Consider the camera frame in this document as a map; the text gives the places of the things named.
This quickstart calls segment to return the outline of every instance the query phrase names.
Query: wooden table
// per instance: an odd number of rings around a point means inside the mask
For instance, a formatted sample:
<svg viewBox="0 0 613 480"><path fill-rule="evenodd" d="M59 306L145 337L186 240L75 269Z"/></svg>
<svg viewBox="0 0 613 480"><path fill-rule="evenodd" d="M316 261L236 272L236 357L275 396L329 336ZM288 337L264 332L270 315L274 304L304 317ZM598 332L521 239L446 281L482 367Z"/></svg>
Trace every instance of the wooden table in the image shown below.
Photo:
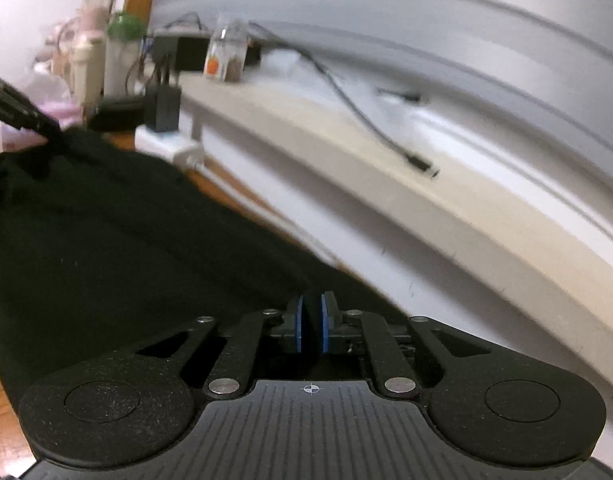
<svg viewBox="0 0 613 480"><path fill-rule="evenodd" d="M134 149L133 134L114 135L112 137L112 142L120 148L126 150ZM231 174L225 171L219 164L216 164L211 160L207 160L206 166L245 196L270 210L266 203L257 197L250 189L236 180ZM215 184L204 178L202 175L192 171L189 171L188 175L203 193L238 211L242 215L247 216L248 218L256 219L255 216L243 209L235 200L222 192L222 190L216 187ZM0 475L19 476L34 462L35 459L33 458L27 441L22 434L22 430L20 429L20 423L13 413L13 409L0 383Z"/></svg>

